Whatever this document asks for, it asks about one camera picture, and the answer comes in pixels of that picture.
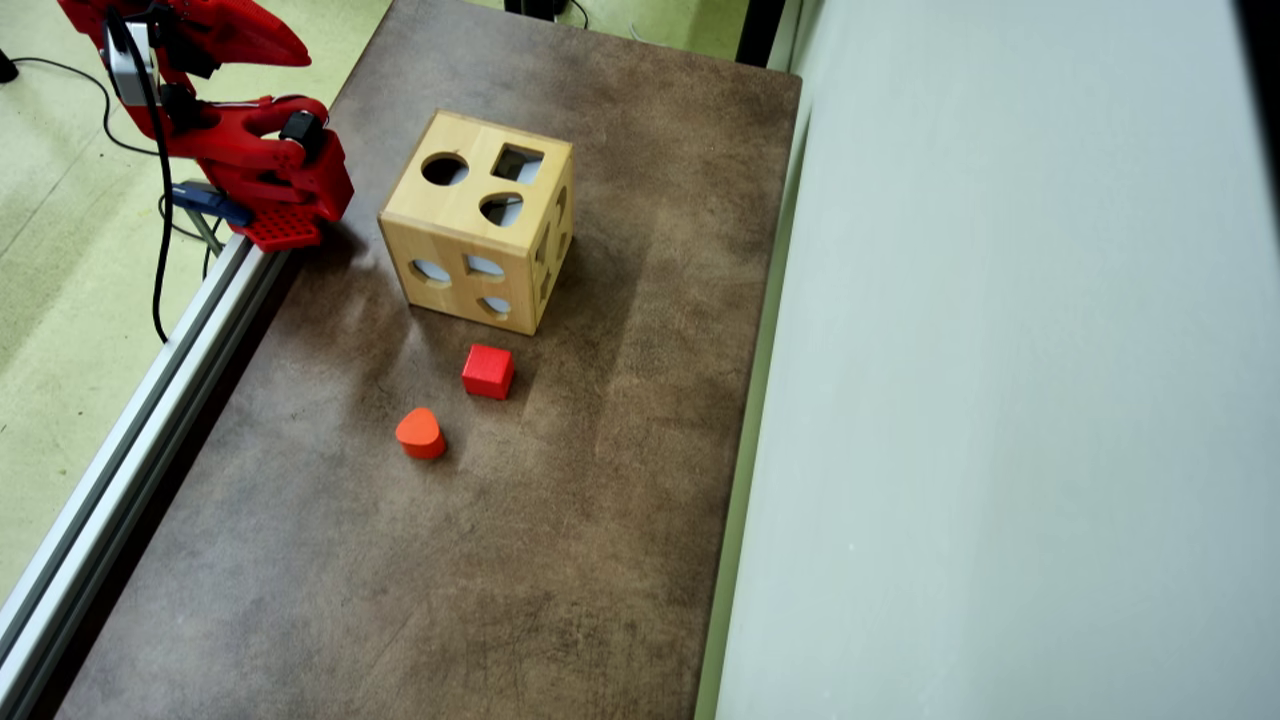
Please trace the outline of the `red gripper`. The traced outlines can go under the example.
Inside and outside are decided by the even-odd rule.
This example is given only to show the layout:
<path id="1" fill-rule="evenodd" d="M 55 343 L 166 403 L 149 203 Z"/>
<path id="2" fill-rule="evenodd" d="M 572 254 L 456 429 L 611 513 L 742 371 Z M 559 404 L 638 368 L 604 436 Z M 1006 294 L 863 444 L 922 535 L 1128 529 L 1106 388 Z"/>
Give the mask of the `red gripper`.
<path id="1" fill-rule="evenodd" d="M 150 3 L 152 47 L 164 51 L 174 72 L 210 79 L 216 61 L 269 67 L 308 67 L 305 42 L 280 18 L 255 1 L 201 1 L 207 27 L 205 50 L 183 29 L 183 18 L 168 1 Z"/>

